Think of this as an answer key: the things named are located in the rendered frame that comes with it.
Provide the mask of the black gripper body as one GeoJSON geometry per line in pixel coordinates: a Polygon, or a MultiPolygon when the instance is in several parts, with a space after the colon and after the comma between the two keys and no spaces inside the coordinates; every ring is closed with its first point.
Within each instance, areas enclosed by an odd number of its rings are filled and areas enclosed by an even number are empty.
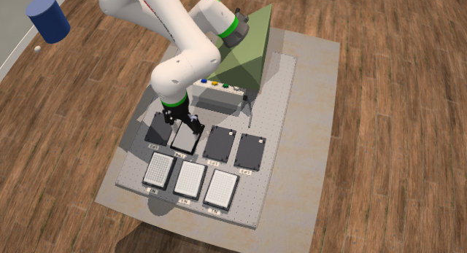
{"type": "Polygon", "coordinates": [[[180,118],[184,118],[185,120],[189,119],[190,117],[188,116],[188,114],[190,114],[189,112],[189,108],[187,108],[182,114],[177,114],[177,115],[172,115],[172,114],[169,114],[171,117],[175,118],[175,119],[180,119],[180,118]]]}

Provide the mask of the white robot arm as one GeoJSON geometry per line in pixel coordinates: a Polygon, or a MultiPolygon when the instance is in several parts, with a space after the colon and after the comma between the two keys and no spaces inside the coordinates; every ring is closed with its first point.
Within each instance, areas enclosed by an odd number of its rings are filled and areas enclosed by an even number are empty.
{"type": "Polygon", "coordinates": [[[186,88],[220,65],[220,52],[205,34],[213,32],[232,48],[249,31],[248,16],[239,8],[232,13],[219,0],[200,0],[189,13],[180,0],[99,0],[99,6],[104,14],[148,28],[178,46],[181,54],[157,65],[150,78],[164,110],[172,115],[188,108],[186,88]]]}

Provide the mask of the white button panel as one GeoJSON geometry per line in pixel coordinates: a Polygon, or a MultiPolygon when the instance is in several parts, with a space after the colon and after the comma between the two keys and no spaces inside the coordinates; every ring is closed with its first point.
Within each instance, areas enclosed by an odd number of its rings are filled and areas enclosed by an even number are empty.
{"type": "Polygon", "coordinates": [[[245,88],[200,79],[193,83],[192,97],[195,101],[214,104],[238,111],[241,111],[244,101],[247,101],[250,108],[250,121],[248,126],[250,128],[252,110],[245,92],[245,88]]]}

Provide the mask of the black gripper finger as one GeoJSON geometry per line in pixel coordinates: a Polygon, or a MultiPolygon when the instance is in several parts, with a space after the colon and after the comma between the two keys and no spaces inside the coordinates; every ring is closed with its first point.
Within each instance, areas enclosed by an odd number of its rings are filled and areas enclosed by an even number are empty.
{"type": "Polygon", "coordinates": [[[172,130],[174,131],[174,133],[177,132],[178,130],[178,127],[177,127],[177,123],[175,121],[175,118],[172,118],[170,119],[170,115],[163,109],[163,114],[164,114],[164,119],[165,119],[165,123],[169,123],[170,126],[172,127],[172,130]]]}
{"type": "Polygon", "coordinates": [[[191,115],[191,114],[188,114],[188,116],[190,118],[187,119],[186,121],[185,121],[185,119],[183,117],[180,118],[180,120],[183,121],[184,124],[188,125],[188,127],[193,131],[193,135],[195,134],[194,135],[195,140],[197,140],[198,136],[199,136],[199,134],[201,132],[201,129],[202,129],[201,123],[198,120],[198,115],[197,114],[195,114],[195,116],[191,115]]]}

